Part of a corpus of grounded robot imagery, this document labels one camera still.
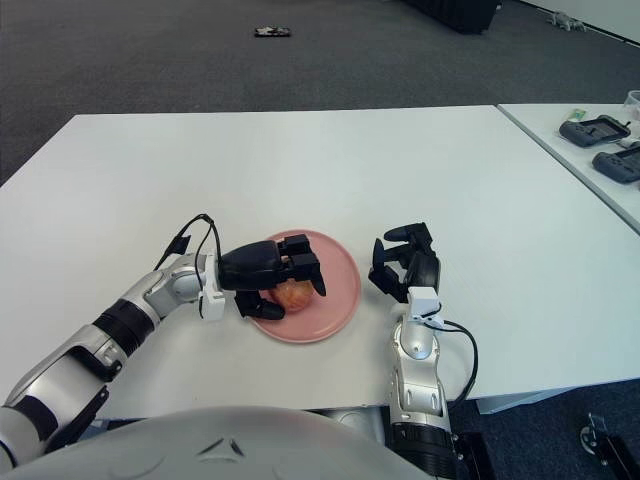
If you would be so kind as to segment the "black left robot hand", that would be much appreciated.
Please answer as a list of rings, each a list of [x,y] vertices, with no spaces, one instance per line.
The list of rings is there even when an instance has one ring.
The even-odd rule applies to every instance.
[[[218,278],[222,289],[236,293],[241,315],[264,320],[281,320],[286,309],[263,298],[261,293],[289,280],[308,281],[315,293],[326,295],[320,261],[304,234],[254,242],[222,255]]]

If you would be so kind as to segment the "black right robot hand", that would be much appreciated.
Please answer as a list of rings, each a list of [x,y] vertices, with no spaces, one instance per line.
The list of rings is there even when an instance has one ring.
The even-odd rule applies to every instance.
[[[388,230],[384,240],[396,243],[385,248],[377,238],[368,279],[384,294],[407,303],[410,287],[439,289],[440,260],[432,249],[432,236],[424,222]]]

